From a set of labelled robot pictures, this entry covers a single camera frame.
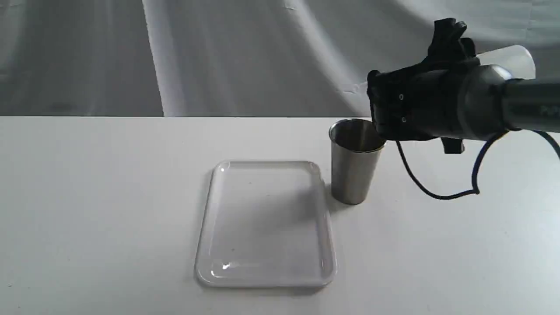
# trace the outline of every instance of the tabletop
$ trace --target tabletop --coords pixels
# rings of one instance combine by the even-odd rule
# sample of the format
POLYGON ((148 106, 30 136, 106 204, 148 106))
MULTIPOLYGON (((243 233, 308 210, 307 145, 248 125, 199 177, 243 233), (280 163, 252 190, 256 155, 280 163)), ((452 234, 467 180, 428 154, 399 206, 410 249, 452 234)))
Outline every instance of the tabletop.
MULTIPOLYGON (((560 163, 531 132, 495 143, 482 193, 455 201, 424 195, 388 143, 366 202, 328 198, 338 273, 321 290, 201 286, 212 168, 307 160, 328 186, 336 120, 0 118, 0 313, 558 313, 560 163)), ((418 179, 451 194, 482 147, 465 145, 403 146, 418 179)))

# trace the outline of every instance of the white tray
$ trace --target white tray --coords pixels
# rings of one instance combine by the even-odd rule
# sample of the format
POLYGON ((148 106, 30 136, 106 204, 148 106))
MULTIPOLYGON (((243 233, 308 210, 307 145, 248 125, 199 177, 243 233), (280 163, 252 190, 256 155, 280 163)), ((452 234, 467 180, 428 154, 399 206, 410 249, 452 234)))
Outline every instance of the white tray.
POLYGON ((319 167, 224 161, 212 175, 195 263, 220 287, 320 287, 336 260, 319 167))

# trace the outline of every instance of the cup rim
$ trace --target cup rim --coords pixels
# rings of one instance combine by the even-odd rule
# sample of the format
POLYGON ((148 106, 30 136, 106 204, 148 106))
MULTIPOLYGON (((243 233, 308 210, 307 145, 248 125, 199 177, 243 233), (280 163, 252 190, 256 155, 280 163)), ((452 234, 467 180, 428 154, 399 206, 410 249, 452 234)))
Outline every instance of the cup rim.
POLYGON ((333 139, 333 129, 334 129, 338 124, 343 123, 343 122, 347 122, 347 121, 362 121, 362 122, 370 122, 370 123, 372 123, 371 121, 368 121, 367 119, 362 119, 362 118, 344 118, 344 119, 341 119, 341 120, 339 120, 339 121, 336 121, 336 122, 335 122, 334 124, 332 124, 332 125, 330 126, 330 128, 329 128, 329 138, 330 138, 331 143, 333 143, 333 144, 335 144, 335 145, 337 145, 337 146, 339 146, 339 147, 342 147, 342 148, 344 148, 344 149, 346 149, 346 150, 348 150, 348 151, 350 151, 350 152, 359 153, 359 154, 367 154, 367 153, 376 152, 376 151, 379 151, 379 150, 381 150, 381 149, 383 149, 383 148, 385 147, 385 144, 387 143, 387 140, 386 140, 386 139, 383 139, 383 138, 381 138, 381 137, 379 137, 379 135, 378 135, 378 137, 379 137, 379 139, 381 139, 381 140, 383 141, 383 144, 382 144, 381 146, 379 146, 379 147, 377 147, 377 148, 375 148, 375 149, 373 149, 373 150, 369 150, 369 151, 356 151, 356 150, 348 149, 347 147, 343 147, 343 146, 341 146, 340 144, 336 143, 336 141, 334 141, 334 139, 333 139))

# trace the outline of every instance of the metal cup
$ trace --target metal cup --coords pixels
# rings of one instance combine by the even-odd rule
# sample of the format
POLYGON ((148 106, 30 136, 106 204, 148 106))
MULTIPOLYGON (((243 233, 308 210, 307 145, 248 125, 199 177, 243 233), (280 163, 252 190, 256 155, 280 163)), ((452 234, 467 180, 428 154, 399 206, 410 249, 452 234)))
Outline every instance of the metal cup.
POLYGON ((331 192, 349 205, 363 202, 370 190, 375 166, 385 145, 372 122, 344 119, 329 129, 331 150, 331 192))

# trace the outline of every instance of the white backdrop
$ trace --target white backdrop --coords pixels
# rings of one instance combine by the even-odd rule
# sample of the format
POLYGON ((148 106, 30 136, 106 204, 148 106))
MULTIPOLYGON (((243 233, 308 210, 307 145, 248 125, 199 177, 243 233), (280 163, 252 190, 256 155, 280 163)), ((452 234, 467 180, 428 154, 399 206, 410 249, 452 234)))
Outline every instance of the white backdrop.
POLYGON ((367 115, 443 17, 560 76, 559 0, 0 0, 0 114, 367 115))

